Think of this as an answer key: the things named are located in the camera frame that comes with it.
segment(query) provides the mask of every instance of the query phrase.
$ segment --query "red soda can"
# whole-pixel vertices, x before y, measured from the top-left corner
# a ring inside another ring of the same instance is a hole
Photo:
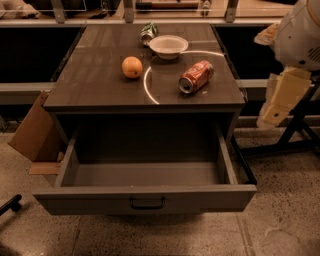
[[[186,94],[199,90],[210,80],[213,73],[213,66],[209,61],[202,60],[195,63],[180,76],[180,90]]]

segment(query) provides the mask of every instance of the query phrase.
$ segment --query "speckled floor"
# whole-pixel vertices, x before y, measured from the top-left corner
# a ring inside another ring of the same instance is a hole
[[[235,136],[248,147],[282,131],[241,128]],[[319,151],[250,158],[258,192],[241,213],[51,216],[32,196],[50,185],[29,176],[31,163],[7,145],[13,134],[0,133],[0,204],[20,193],[22,209],[0,217],[1,256],[320,255]]]

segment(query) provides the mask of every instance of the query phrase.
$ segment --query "drawer handle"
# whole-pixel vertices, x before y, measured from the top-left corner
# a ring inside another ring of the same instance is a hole
[[[166,199],[164,197],[161,198],[161,203],[159,205],[154,206],[143,206],[143,205],[135,205],[135,201],[144,201],[144,200],[135,200],[132,197],[130,198],[130,207],[134,210],[160,210],[166,204]]]

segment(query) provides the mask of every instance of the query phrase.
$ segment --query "orange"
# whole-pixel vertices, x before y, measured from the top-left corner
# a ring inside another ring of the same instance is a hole
[[[122,62],[122,72],[128,78],[138,78],[142,75],[143,67],[141,61],[129,56]]]

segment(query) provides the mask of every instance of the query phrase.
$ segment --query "cardboard box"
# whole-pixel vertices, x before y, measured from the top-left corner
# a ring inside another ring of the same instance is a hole
[[[49,113],[42,107],[47,97],[47,92],[40,93],[8,144],[32,162],[52,163],[52,167],[57,169],[56,163],[64,152],[64,143]],[[44,172],[51,169],[45,166]]]

